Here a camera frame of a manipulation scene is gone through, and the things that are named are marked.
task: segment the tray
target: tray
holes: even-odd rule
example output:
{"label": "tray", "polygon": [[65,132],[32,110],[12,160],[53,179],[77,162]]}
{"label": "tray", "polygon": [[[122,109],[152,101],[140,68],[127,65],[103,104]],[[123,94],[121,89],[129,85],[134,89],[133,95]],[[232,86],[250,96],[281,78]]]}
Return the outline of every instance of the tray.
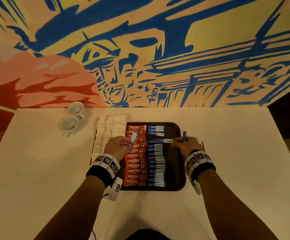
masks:
{"label": "tray", "polygon": [[[163,125],[165,126],[165,136],[153,136],[146,134],[147,140],[155,138],[174,139],[181,136],[180,128],[172,122],[129,122],[127,125]],[[180,150],[171,146],[170,143],[163,143],[164,157],[166,160],[165,183],[166,187],[151,187],[151,186],[122,186],[121,190],[147,190],[147,191],[179,191],[186,184],[186,173],[184,159]],[[120,161],[121,169],[118,172],[118,177],[123,178],[125,160]]]}

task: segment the wall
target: wall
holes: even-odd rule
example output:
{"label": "wall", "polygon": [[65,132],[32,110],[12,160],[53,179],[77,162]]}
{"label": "wall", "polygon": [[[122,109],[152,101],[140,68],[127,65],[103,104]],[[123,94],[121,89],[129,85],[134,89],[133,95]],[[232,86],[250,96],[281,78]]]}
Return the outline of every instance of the wall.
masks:
{"label": "wall", "polygon": [[267,106],[290,0],[0,0],[0,138],[19,107]]}

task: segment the table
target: table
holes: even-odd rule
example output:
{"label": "table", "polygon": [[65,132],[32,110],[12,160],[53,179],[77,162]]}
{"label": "table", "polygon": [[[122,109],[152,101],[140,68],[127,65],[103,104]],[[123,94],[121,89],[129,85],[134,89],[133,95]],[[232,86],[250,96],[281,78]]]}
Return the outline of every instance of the table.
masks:
{"label": "table", "polygon": [[[267,108],[85,109],[65,137],[65,109],[18,109],[0,143],[0,240],[33,239],[75,192],[89,168],[98,117],[170,121],[204,140],[229,188],[276,234],[290,239],[290,154]],[[171,239],[216,239],[203,197],[187,181],[178,192],[121,191],[103,199],[97,240],[151,227]]]}

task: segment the white cup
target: white cup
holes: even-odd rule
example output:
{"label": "white cup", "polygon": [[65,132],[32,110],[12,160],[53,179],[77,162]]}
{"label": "white cup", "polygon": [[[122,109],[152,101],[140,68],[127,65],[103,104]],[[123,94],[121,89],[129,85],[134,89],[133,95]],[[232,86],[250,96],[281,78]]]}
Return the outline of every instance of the white cup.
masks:
{"label": "white cup", "polygon": [[72,131],[77,127],[78,119],[75,116],[67,116],[61,124],[62,129],[67,132],[67,137],[70,136]]}
{"label": "white cup", "polygon": [[83,109],[84,109],[83,103],[76,101],[68,106],[67,111],[70,115],[73,115],[78,119],[83,119],[84,118],[84,116],[82,115]]}

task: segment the painted wall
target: painted wall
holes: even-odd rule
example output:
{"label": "painted wall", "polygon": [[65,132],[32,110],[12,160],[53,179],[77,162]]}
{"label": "painted wall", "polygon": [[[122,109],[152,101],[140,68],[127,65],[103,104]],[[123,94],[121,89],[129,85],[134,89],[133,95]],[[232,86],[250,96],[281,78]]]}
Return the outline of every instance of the painted wall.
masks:
{"label": "painted wall", "polygon": [[267,106],[290,0],[0,0],[0,138],[19,107]]}

